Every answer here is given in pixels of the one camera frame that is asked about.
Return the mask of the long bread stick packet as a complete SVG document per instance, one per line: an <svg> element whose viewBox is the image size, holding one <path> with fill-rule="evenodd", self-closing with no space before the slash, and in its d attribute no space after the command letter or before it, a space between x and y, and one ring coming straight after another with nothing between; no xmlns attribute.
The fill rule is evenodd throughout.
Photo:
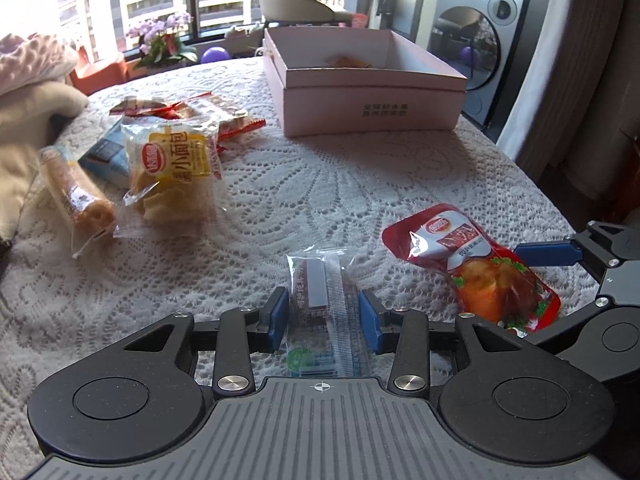
<svg viewBox="0 0 640 480"><path fill-rule="evenodd" d="M38 168L70 230L73 258L113 232L115 205L65 148L57 145L42 148L38 152Z"/></svg>

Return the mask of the pink cardboard box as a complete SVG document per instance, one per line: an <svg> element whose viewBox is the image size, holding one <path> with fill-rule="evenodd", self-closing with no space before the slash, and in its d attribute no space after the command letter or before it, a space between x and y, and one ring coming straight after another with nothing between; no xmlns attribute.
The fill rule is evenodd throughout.
<svg viewBox="0 0 640 480"><path fill-rule="evenodd" d="M337 55L366 70L333 68ZM391 30L277 27L264 37L265 73L280 127L298 136L457 125L465 76Z"/></svg>

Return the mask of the clear wafer snack packet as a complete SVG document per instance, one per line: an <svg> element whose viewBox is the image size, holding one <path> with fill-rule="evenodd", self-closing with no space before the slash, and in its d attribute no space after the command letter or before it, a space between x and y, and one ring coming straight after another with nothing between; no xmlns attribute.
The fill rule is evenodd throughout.
<svg viewBox="0 0 640 480"><path fill-rule="evenodd" d="M359 290L352 255L308 247L286 257L290 314L286 364L293 377L349 378L371 374L370 351L360 327Z"/></svg>

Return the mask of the beige folded blanket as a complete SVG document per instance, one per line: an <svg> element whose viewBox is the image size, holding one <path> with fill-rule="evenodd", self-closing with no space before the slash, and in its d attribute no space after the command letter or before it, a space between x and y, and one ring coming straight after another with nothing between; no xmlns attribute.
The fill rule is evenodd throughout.
<svg viewBox="0 0 640 480"><path fill-rule="evenodd" d="M13 90L1 97L1 241L15 235L26 195L37 172L37 153L54 142L60 130L51 118L77 117L88 98L57 81Z"/></svg>

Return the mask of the small orange snack packet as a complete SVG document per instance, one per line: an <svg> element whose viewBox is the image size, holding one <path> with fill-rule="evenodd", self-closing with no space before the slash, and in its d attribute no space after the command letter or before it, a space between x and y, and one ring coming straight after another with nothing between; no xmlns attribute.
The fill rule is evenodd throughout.
<svg viewBox="0 0 640 480"><path fill-rule="evenodd" d="M337 55L333 58L330 58L329 66L333 68L356 68L356 70L366 70L367 68L371 68L372 65L366 61L360 60L359 58L352 58L347 55Z"/></svg>

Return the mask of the purple ball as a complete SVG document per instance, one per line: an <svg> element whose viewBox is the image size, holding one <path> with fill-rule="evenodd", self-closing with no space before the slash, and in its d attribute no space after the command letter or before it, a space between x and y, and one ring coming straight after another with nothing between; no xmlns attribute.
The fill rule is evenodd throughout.
<svg viewBox="0 0 640 480"><path fill-rule="evenodd" d="M202 64L216 63L231 60L231 54L224 47L210 47L201 56Z"/></svg>

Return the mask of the pink bumpy blanket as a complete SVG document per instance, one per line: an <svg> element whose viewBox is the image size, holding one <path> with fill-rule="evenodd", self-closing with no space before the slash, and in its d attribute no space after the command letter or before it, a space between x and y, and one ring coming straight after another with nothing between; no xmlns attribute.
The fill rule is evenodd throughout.
<svg viewBox="0 0 640 480"><path fill-rule="evenodd" d="M6 35L1 39L1 94L29 84L64 79L77 62L77 52L55 35Z"/></svg>

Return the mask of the white lace tablecloth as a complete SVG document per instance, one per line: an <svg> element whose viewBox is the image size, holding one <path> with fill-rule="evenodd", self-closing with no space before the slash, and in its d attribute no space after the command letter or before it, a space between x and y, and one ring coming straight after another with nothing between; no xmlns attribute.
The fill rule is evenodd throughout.
<svg viewBox="0 0 640 480"><path fill-rule="evenodd" d="M435 318L457 310L447 281L396 259L386 226L439 203L458 207L506 246L572 232L537 185L466 120L451 132L369 132L287 139L260 58L193 66L94 94L62 132L81 155L125 96L175 101L212 90L264 118L222 153L228 207L209 237L108 240L74 258L70 231L32 184L1 277L1 474L41 458L27 403L44 378L174 311L200 320L254 306L288 282L286 257L343 248L355 282L389 307Z"/></svg>

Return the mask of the red chicken snack pouch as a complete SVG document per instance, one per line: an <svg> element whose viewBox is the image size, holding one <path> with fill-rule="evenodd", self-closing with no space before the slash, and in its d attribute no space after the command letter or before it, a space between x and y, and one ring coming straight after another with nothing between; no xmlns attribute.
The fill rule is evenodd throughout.
<svg viewBox="0 0 640 480"><path fill-rule="evenodd" d="M518 336L558 318L558 294L455 206L436 204L402 219L382 232L382 241L396 258L446 274L463 311Z"/></svg>

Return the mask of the clear cracker packet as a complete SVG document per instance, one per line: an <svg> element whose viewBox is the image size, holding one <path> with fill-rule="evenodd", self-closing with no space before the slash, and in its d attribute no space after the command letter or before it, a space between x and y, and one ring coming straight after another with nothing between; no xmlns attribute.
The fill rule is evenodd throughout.
<svg viewBox="0 0 640 480"><path fill-rule="evenodd" d="M207 125L216 130L216 151L222 153L226 148L224 142L265 127L264 118L254 117L245 108L212 92L194 96L186 101L190 114L207 117Z"/></svg>

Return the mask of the blue monster snack bag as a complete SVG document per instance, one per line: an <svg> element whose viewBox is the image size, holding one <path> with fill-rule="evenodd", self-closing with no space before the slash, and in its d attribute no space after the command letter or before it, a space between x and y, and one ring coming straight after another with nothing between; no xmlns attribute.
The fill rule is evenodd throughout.
<svg viewBox="0 0 640 480"><path fill-rule="evenodd" d="M96 140L78 160L82 169L116 188L129 188L129 168L126 152L128 136L119 119Z"/></svg>

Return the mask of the purple orchid flower pot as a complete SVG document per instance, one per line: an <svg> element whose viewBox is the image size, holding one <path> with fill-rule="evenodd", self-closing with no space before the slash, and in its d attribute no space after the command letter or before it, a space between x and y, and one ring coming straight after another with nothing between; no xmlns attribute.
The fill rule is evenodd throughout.
<svg viewBox="0 0 640 480"><path fill-rule="evenodd" d="M181 12L132 26L127 32L127 37L137 41L140 51L140 60L134 67L152 70L182 62L198 62L198 54L194 47L187 46L181 39L191 22L191 14Z"/></svg>

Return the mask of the yellow small bread bag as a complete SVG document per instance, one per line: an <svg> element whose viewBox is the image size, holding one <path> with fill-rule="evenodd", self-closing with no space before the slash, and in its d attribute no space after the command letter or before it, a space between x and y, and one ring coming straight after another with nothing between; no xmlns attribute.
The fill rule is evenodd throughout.
<svg viewBox="0 0 640 480"><path fill-rule="evenodd" d="M216 220L224 192L217 133L197 119L126 117L129 188L114 235L201 236Z"/></svg>

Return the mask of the grey washing machine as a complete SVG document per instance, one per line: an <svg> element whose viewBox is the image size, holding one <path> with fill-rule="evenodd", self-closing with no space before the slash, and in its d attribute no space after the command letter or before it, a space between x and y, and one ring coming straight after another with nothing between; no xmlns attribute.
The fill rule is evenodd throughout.
<svg viewBox="0 0 640 480"><path fill-rule="evenodd" d="M486 128L529 0L437 0L427 50L466 78L462 112Z"/></svg>

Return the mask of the orange kids chair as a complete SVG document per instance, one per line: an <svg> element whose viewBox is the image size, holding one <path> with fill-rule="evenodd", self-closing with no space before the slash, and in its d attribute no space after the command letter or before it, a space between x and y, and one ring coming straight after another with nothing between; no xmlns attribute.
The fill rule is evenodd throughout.
<svg viewBox="0 0 640 480"><path fill-rule="evenodd" d="M84 47L77 49L78 62L70 73L72 85L86 96L91 96L115 84L128 81L128 67L122 52L106 60L91 63Z"/></svg>

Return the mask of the red bag on floor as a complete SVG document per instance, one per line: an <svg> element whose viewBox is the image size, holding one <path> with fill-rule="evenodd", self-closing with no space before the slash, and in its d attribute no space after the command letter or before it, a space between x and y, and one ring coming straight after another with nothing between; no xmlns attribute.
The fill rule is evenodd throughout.
<svg viewBox="0 0 640 480"><path fill-rule="evenodd" d="M367 28L369 23L369 17L363 13L353 13L350 26L352 28Z"/></svg>

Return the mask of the red spicy snack packet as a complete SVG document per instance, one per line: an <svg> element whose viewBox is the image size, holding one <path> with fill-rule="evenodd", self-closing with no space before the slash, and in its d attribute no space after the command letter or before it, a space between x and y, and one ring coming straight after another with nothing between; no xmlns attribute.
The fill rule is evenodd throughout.
<svg viewBox="0 0 640 480"><path fill-rule="evenodd" d="M193 107L193 103L210 96L212 96L212 92L207 91L175 102L165 102L159 98L126 96L114 105L108 114L124 117L153 116L169 120L197 118L202 116L202 113Z"/></svg>

